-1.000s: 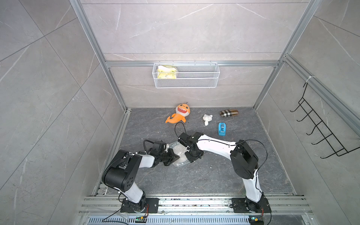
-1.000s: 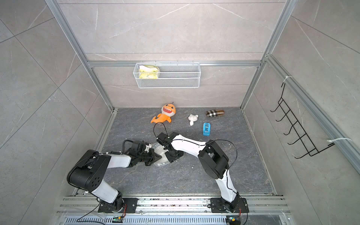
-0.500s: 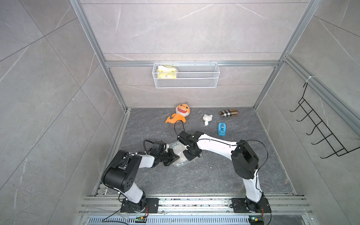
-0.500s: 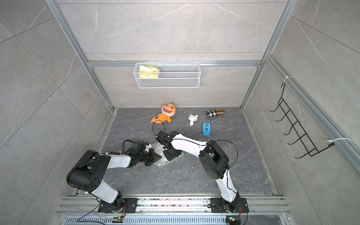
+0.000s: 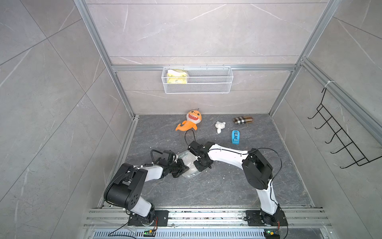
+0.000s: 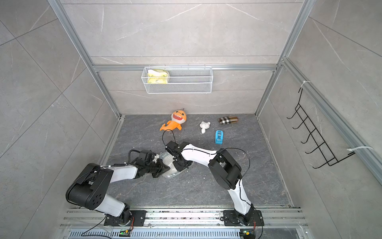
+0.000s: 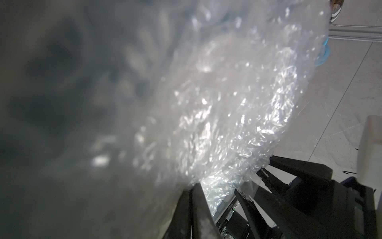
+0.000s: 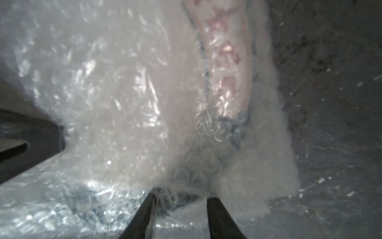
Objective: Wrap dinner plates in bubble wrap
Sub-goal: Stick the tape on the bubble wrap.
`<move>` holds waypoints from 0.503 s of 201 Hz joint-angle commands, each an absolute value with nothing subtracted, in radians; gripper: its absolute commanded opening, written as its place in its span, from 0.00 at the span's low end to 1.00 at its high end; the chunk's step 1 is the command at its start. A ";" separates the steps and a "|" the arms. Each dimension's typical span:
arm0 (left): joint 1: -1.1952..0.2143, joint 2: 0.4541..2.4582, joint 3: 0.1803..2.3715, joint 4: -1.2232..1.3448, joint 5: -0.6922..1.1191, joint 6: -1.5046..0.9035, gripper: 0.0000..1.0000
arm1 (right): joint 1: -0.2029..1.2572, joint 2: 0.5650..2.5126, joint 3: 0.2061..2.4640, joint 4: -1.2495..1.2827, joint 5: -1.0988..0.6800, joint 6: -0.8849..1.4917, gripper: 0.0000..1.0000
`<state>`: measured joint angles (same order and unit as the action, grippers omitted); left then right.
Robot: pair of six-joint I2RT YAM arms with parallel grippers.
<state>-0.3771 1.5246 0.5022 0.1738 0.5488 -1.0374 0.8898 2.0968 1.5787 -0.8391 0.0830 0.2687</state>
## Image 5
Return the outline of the clear bubble wrap sheet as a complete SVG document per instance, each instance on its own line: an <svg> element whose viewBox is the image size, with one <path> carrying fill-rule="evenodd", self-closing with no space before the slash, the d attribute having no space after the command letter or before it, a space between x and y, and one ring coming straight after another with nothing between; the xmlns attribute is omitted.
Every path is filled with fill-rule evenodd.
<svg viewBox="0 0 382 239"><path fill-rule="evenodd" d="M189 168L185 173L182 174L183 177L190 179L200 174L200 172L194 165L194 162L197 160L197 157L194 156L191 152L189 152L188 150L183 151L179 153L177 157L178 159L182 159L184 165Z"/></svg>

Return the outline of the blue tape dispenser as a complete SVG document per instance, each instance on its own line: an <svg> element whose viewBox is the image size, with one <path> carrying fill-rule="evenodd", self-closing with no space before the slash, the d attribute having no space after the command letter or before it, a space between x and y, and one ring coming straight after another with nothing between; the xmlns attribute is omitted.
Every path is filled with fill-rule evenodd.
<svg viewBox="0 0 382 239"><path fill-rule="evenodd" d="M240 144L240 132L238 130L233 130L231 135L232 144L238 145Z"/></svg>

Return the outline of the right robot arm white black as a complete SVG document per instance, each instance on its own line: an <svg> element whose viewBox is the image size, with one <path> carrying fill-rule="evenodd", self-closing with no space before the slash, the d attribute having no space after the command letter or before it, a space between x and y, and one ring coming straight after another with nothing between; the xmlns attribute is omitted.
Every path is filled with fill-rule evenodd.
<svg viewBox="0 0 382 239"><path fill-rule="evenodd" d="M202 145L193 141L188 151L197 157L198 171L210 168L215 161L242 169L247 182L256 189L261 203L260 218L267 226L283 225L283 214L273 190L273 167L258 149L235 150L213 142Z"/></svg>

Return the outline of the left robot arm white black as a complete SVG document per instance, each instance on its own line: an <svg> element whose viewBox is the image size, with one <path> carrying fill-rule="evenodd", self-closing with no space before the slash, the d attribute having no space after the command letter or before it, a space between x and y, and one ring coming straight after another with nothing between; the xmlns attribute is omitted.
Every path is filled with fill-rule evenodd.
<svg viewBox="0 0 382 239"><path fill-rule="evenodd" d="M103 198L107 203L129 211L132 219L142 224L152 223L156 219L155 206L141 197L144 183L162 179L168 174L177 178L188 170L182 159L159 165L124 163L106 187Z"/></svg>

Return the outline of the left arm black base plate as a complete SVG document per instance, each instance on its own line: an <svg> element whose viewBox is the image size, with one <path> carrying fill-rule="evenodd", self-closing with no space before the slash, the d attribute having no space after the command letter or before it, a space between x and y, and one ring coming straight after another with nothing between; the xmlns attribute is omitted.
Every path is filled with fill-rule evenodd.
<svg viewBox="0 0 382 239"><path fill-rule="evenodd" d="M129 226L158 226L165 227L168 225L169 211L167 210L152 210L148 216L143 217L138 214L132 213L129 216Z"/></svg>

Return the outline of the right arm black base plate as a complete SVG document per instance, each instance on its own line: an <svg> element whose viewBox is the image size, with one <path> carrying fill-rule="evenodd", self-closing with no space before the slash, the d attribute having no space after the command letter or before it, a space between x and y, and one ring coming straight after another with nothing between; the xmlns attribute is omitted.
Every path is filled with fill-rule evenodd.
<svg viewBox="0 0 382 239"><path fill-rule="evenodd" d="M248 226L288 226L284 211L280 209L277 209L273 215L262 210L247 210L243 220L248 223Z"/></svg>

